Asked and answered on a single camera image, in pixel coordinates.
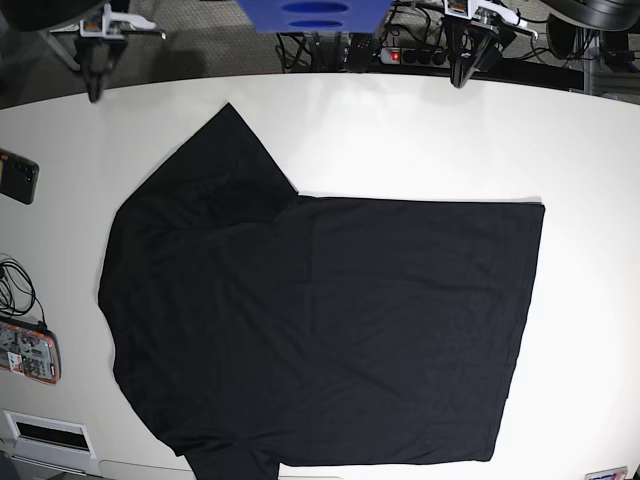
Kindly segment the black T-shirt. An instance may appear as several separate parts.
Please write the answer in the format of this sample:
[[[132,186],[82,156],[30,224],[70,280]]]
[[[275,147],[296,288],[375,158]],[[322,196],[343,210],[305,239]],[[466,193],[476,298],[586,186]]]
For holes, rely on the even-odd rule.
[[[226,105],[115,215],[115,379],[199,479],[489,461],[544,214],[303,196]]]

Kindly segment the orange blue device case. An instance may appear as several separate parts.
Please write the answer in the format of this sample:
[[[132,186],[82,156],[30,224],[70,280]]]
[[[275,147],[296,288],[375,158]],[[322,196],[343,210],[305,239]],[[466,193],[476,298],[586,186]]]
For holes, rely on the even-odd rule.
[[[1,369],[56,385],[62,376],[57,338],[43,321],[29,321],[1,317]]]

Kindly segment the sticker at table edge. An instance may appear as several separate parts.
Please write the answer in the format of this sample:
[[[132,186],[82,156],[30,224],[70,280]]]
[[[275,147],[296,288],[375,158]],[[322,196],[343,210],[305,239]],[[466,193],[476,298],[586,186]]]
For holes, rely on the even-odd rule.
[[[587,473],[584,480],[625,480],[628,474],[628,467],[616,467],[607,470]]]

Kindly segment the blue plastic stool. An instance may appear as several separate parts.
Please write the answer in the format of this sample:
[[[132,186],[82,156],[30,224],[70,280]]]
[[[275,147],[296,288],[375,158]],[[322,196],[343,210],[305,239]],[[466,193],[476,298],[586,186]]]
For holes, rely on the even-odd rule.
[[[373,33],[389,0],[239,0],[257,32]]]

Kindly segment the black smartphone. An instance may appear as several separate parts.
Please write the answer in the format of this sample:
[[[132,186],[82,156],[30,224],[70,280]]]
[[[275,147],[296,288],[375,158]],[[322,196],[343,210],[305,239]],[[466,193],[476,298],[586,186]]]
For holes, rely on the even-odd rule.
[[[39,165],[12,152],[1,150],[1,194],[25,205],[35,199]]]

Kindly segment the white power strip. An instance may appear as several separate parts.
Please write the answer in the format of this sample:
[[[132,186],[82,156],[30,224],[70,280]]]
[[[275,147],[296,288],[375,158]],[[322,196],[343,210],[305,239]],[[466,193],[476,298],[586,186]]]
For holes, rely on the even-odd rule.
[[[444,49],[412,49],[384,47],[379,54],[385,65],[448,67],[449,57]]]

